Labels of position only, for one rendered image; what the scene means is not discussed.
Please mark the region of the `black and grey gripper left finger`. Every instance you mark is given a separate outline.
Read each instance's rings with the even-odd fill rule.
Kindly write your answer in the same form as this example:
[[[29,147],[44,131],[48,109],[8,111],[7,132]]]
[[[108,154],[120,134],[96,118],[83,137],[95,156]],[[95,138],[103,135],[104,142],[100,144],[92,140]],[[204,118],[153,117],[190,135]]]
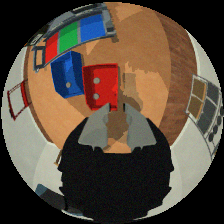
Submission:
[[[61,154],[61,161],[58,166],[60,172],[65,164],[74,156],[94,152],[94,147],[102,149],[108,144],[108,133],[106,123],[108,113],[111,111],[111,103],[107,103],[86,117],[67,137]]]

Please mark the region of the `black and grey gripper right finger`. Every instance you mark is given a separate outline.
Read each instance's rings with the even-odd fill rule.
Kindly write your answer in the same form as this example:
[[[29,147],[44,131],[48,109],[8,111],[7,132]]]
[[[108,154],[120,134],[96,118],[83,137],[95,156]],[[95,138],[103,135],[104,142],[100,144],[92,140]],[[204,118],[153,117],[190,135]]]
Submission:
[[[160,129],[129,104],[123,103],[123,108],[129,124],[127,145],[131,148],[131,153],[135,147],[141,147],[141,152],[160,156],[168,164],[170,172],[174,171],[170,146]]]

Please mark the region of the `red bin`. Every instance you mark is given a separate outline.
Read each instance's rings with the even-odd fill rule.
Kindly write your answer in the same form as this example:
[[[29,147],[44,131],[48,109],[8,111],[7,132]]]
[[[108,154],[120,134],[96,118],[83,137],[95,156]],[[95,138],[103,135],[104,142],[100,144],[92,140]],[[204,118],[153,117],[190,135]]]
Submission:
[[[111,111],[117,111],[118,63],[83,66],[82,76],[86,104],[91,111],[100,109],[108,102],[111,103]],[[93,82],[95,77],[100,78],[100,83]],[[95,93],[99,94],[98,100],[93,99]]]

